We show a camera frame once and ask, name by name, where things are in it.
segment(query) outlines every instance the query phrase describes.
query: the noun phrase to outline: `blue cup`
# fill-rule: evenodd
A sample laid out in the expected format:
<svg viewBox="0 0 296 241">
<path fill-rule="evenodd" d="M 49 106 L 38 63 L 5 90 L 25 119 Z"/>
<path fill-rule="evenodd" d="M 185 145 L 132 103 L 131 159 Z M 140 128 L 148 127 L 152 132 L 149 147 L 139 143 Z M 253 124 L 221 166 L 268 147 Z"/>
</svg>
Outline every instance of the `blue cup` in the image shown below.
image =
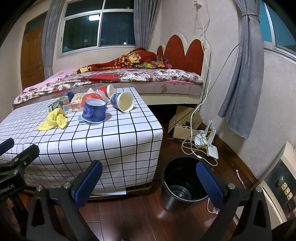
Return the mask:
<svg viewBox="0 0 296 241">
<path fill-rule="evenodd" d="M 106 103 L 100 99 L 87 99 L 82 118 L 89 122 L 102 122 L 106 118 Z"/>
<path fill-rule="evenodd" d="M 130 92 L 117 93 L 110 97 L 111 105 L 122 112 L 132 110 L 134 102 L 133 95 Z"/>
</svg>

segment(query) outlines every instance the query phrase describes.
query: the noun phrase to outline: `red blanket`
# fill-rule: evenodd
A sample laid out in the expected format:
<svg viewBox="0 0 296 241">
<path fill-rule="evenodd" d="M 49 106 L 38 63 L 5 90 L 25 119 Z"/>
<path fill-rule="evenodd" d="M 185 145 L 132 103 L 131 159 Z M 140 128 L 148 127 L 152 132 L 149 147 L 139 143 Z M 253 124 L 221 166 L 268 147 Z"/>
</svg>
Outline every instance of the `red blanket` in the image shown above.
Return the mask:
<svg viewBox="0 0 296 241">
<path fill-rule="evenodd" d="M 71 75 L 122 68 L 168 69 L 169 67 L 168 60 L 164 57 L 157 56 L 155 53 L 149 52 L 144 48 L 137 48 L 108 63 L 91 64 L 82 67 Z"/>
</svg>

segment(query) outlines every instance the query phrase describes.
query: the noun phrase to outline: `tissue box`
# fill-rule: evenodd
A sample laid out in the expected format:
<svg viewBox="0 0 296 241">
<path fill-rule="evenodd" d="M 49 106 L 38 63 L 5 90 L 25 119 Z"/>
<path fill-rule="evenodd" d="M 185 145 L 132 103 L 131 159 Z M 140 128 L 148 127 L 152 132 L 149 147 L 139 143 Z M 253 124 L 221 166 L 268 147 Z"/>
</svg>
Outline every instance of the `tissue box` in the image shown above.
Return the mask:
<svg viewBox="0 0 296 241">
<path fill-rule="evenodd" d="M 69 104 L 63 105 L 64 112 L 67 113 L 72 111 L 83 110 L 83 108 L 81 107 L 81 102 L 82 100 L 74 100 Z"/>
<path fill-rule="evenodd" d="M 56 108 L 63 108 L 63 105 L 69 103 L 68 96 L 63 96 L 48 106 L 48 111 L 52 112 Z"/>
<path fill-rule="evenodd" d="M 173 138 L 186 140 L 190 138 L 191 132 L 189 128 L 180 127 L 181 124 L 185 124 L 186 122 L 190 122 L 190 117 L 192 114 L 193 108 L 185 107 L 185 106 L 177 106 L 176 114 L 171 118 L 169 123 L 168 132 L 174 129 Z M 202 118 L 199 112 L 195 112 L 192 117 L 192 134 L 197 135 L 196 129 L 202 123 Z"/>
</svg>

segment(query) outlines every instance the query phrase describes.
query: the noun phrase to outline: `black bucket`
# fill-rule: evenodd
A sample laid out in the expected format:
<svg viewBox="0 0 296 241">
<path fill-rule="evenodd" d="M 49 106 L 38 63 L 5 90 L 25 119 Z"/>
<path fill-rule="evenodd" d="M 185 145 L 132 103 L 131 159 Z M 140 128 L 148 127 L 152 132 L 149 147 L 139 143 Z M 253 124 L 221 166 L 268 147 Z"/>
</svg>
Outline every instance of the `black bucket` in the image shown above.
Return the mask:
<svg viewBox="0 0 296 241">
<path fill-rule="evenodd" d="M 183 211 L 192 203 L 207 198 L 207 194 L 196 175 L 195 156 L 175 157 L 165 164 L 161 173 L 162 206 L 172 212 Z"/>
</svg>

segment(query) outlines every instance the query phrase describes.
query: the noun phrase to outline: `red plastic bag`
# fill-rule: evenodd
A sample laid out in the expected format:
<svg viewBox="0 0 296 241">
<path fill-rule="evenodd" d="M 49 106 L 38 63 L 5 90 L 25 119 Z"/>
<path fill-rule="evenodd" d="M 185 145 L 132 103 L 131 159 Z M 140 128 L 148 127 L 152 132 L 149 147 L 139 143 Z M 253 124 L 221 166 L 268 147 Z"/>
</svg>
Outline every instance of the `red plastic bag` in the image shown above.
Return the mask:
<svg viewBox="0 0 296 241">
<path fill-rule="evenodd" d="M 102 97 L 99 94 L 96 93 L 91 93 L 83 96 L 82 101 L 81 101 L 81 107 L 84 107 L 84 103 L 87 99 L 100 99 L 103 100 Z"/>
</svg>

